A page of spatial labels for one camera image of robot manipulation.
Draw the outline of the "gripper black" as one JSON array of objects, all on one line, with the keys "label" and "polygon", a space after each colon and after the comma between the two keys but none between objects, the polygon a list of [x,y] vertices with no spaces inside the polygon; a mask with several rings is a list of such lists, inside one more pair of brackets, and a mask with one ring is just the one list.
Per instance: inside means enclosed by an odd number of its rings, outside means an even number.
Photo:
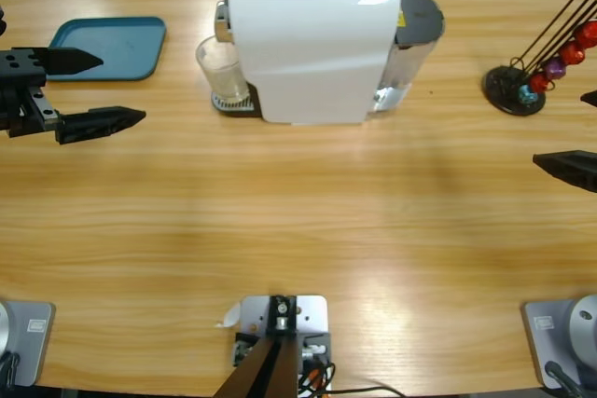
[{"label": "gripper black", "polygon": [[11,48],[1,51],[1,130],[9,138],[54,132],[59,144],[73,144],[133,127],[146,112],[124,106],[60,114],[42,88],[46,75],[75,75],[104,61],[78,48]]}]

